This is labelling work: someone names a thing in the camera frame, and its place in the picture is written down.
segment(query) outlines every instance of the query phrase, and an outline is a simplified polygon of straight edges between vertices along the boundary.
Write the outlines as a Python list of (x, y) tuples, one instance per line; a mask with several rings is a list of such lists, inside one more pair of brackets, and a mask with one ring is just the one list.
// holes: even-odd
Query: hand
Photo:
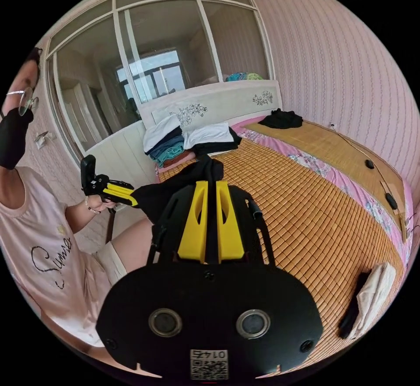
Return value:
[(102, 198), (100, 195), (90, 195), (87, 198), (87, 203), (90, 208), (96, 211), (104, 211), (107, 208), (114, 208), (115, 203), (110, 201), (109, 199), (106, 199), (105, 202), (102, 202)]

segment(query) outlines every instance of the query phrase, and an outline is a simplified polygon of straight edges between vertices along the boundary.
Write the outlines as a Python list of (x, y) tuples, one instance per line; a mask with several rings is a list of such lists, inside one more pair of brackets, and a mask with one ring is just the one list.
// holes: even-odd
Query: white bed frame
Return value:
[(136, 122), (87, 151), (96, 157), (96, 173), (131, 183), (134, 187), (156, 182), (154, 162), (143, 152), (147, 128), (176, 114), (184, 130), (219, 122), (234, 125), (249, 118), (283, 109), (276, 80), (242, 80), (214, 83), (172, 93), (151, 101)]

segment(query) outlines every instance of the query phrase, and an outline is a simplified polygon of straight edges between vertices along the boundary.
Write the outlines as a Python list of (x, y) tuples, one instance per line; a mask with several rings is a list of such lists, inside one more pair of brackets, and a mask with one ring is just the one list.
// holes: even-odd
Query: label sticker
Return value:
[(191, 380), (227, 380), (227, 350), (190, 350)]

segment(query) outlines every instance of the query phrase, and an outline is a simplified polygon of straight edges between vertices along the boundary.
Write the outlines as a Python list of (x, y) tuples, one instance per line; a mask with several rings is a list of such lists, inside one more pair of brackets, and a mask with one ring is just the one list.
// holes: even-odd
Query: blue clothing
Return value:
[(172, 160), (184, 152), (184, 141), (179, 141), (175, 145), (163, 150), (157, 156), (150, 153), (150, 157), (157, 163), (159, 167), (163, 167), (166, 160)]
[(181, 136), (176, 136), (171, 138), (170, 140), (162, 143), (161, 145), (153, 148), (149, 155), (153, 160), (156, 160), (156, 157), (159, 157), (164, 151), (166, 151), (168, 148), (174, 146), (177, 143), (182, 142), (182, 145), (184, 145), (184, 137)]

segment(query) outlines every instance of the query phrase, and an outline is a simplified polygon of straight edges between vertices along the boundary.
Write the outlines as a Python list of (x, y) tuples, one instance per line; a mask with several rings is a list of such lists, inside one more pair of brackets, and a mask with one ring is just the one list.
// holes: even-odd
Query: white cloth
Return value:
[(227, 122), (221, 124), (206, 125), (197, 128), (192, 132), (184, 134), (184, 150), (189, 150), (197, 144), (202, 143), (231, 143), (232, 134), (229, 132)]
[(143, 138), (143, 149), (147, 153), (149, 150), (159, 143), (162, 138), (166, 137), (175, 128), (181, 126), (179, 119), (176, 115), (169, 115), (162, 119), (154, 127), (148, 128)]
[(356, 339), (369, 329), (391, 291), (395, 275), (395, 268), (388, 262), (373, 267), (365, 285), (357, 295), (359, 314), (348, 336), (349, 339)]

